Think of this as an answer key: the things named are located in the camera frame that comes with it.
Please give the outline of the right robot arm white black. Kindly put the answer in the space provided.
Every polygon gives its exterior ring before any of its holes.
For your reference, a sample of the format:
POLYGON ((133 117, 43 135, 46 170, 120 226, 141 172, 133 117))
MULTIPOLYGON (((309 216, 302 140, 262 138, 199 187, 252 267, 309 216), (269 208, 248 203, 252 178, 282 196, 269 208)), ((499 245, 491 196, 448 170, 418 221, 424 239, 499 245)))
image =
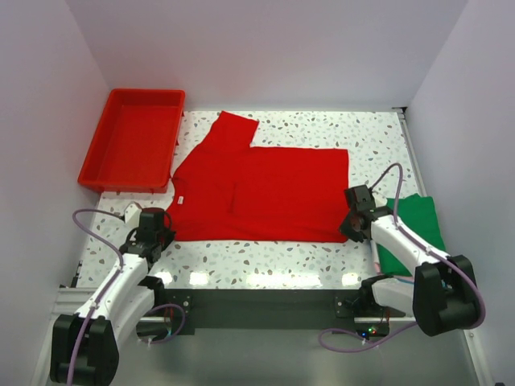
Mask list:
POLYGON ((362 282, 358 305, 369 316, 386 307, 414 316, 428 336, 478 327, 486 309, 472 263, 463 255, 450 256, 409 229, 394 210, 380 205, 371 188, 360 185, 344 192, 349 212, 340 233, 351 241, 388 249, 410 272, 404 283, 389 274, 362 282))

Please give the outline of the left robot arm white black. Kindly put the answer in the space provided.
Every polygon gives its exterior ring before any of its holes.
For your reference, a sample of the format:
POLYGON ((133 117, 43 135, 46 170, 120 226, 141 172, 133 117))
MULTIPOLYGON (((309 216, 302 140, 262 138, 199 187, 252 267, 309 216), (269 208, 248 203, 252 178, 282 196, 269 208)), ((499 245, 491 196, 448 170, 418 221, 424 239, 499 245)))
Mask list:
POLYGON ((150 269, 175 239, 171 217, 162 208, 130 204, 118 217, 130 226, 120 247, 104 243, 117 255, 108 276, 73 314, 62 314, 51 335, 49 378, 65 385, 109 385, 116 376, 122 344, 141 318, 164 310, 179 325, 162 342, 184 327, 187 312, 167 302, 163 280, 150 269))

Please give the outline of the red t-shirt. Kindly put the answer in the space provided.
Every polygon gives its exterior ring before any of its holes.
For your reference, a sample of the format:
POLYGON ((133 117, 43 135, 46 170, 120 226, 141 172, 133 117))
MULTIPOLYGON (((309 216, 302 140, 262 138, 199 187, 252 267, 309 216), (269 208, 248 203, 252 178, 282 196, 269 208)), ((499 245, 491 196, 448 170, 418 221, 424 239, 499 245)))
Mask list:
POLYGON ((344 243, 344 149, 252 146, 258 122, 221 112, 172 177, 180 241, 344 243))

